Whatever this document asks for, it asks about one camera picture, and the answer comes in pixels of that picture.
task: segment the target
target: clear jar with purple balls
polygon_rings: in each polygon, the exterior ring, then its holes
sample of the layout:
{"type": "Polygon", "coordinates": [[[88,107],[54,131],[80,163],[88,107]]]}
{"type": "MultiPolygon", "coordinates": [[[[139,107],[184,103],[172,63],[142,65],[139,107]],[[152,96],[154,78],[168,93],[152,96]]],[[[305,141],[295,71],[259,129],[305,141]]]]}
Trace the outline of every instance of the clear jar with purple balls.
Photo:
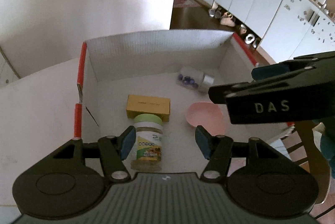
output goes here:
{"type": "Polygon", "coordinates": [[[214,77],[207,75],[203,71],[184,66],[178,72],[177,83],[185,88],[207,93],[214,83],[214,77]]]}

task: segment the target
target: yellow box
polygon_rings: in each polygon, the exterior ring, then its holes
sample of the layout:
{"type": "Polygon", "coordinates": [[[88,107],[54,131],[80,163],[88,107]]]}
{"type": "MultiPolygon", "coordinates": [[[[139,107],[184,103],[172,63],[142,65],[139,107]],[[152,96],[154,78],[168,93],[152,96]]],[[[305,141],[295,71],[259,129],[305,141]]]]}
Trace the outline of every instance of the yellow box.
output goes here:
{"type": "Polygon", "coordinates": [[[135,118],[139,114],[155,114],[163,122],[168,122],[170,118],[170,99],[128,95],[126,111],[128,118],[135,118]]]}

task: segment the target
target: black cable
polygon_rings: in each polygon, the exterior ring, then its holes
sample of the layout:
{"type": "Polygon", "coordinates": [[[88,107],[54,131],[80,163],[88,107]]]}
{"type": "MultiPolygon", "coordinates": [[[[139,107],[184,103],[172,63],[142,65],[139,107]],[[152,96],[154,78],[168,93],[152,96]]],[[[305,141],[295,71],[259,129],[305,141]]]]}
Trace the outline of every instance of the black cable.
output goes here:
{"type": "Polygon", "coordinates": [[[326,215],[327,213],[329,213],[331,210],[335,209],[335,205],[333,205],[332,207],[328,208],[326,211],[324,211],[323,213],[319,214],[318,216],[315,217],[315,219],[318,219],[324,215],[326,215]]]}

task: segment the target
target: white box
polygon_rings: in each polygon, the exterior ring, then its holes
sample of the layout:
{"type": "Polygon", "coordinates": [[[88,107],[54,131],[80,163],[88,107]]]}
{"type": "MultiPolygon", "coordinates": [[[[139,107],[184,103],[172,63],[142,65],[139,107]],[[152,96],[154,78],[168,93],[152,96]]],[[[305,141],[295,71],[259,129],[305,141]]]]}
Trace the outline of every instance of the white box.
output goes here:
{"type": "MultiPolygon", "coordinates": [[[[169,30],[86,41],[78,72],[82,113],[76,114],[75,135],[81,134],[84,142],[120,135],[133,124],[126,114],[129,94],[170,98],[170,121],[164,124],[162,142],[162,172],[200,174],[208,161],[195,142],[194,128],[188,125],[185,113],[194,102],[209,98],[179,86],[177,72],[183,65],[192,66],[214,75],[215,85],[252,81],[254,61],[249,60],[235,38],[228,31],[169,30]]],[[[272,142],[286,127],[285,123],[232,125],[225,105],[221,109],[227,125],[225,135],[237,142],[247,142],[252,136],[272,142]]],[[[124,161],[130,172],[131,160],[129,155],[124,161]]]]}

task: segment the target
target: pink bowl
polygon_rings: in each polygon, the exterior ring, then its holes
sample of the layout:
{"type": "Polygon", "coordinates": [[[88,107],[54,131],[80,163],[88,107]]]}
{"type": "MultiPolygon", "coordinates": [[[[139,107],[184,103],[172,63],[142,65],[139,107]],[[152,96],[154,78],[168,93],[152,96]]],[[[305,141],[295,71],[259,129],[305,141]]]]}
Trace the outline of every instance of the pink bowl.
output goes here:
{"type": "Polygon", "coordinates": [[[186,120],[193,127],[202,125],[211,135],[224,134],[223,114],[212,102],[193,103],[186,112],[186,120]]]}

